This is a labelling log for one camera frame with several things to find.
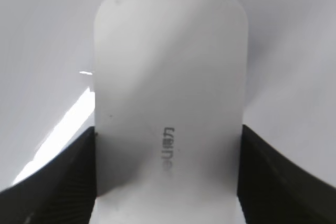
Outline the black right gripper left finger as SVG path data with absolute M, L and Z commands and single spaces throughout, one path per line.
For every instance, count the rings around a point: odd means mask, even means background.
M 89 223 L 97 197 L 94 127 L 1 192 L 1 223 Z

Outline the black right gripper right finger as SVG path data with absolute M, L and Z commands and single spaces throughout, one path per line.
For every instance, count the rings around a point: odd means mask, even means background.
M 335 187 L 297 166 L 246 125 L 237 196 L 246 223 L 335 223 Z

